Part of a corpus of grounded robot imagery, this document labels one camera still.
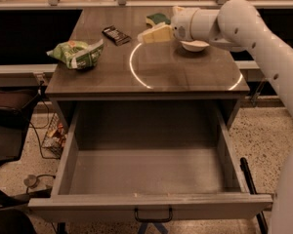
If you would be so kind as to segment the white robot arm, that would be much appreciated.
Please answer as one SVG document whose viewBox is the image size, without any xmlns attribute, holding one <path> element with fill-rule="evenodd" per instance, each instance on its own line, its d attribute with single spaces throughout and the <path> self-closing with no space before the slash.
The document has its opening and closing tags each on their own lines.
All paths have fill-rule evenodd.
<svg viewBox="0 0 293 234">
<path fill-rule="evenodd" d="M 293 49 L 269 30 L 251 3 L 230 0 L 218 10 L 175 7 L 169 25 L 161 22 L 138 35 L 144 44 L 174 38 L 248 52 L 293 118 Z M 268 234 L 293 234 L 293 150 L 281 169 Z"/>
</svg>

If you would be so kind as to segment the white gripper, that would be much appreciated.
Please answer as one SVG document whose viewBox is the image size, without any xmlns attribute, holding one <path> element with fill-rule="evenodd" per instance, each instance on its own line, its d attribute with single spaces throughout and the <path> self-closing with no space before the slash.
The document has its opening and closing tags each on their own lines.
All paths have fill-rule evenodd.
<svg viewBox="0 0 293 234">
<path fill-rule="evenodd" d="M 138 35 L 138 41 L 143 44 L 168 42 L 173 40 L 174 36 L 181 41 L 195 40 L 193 20 L 198 9 L 174 6 L 172 10 L 172 27 L 165 22 L 161 22 L 156 26 L 140 33 Z"/>
</svg>

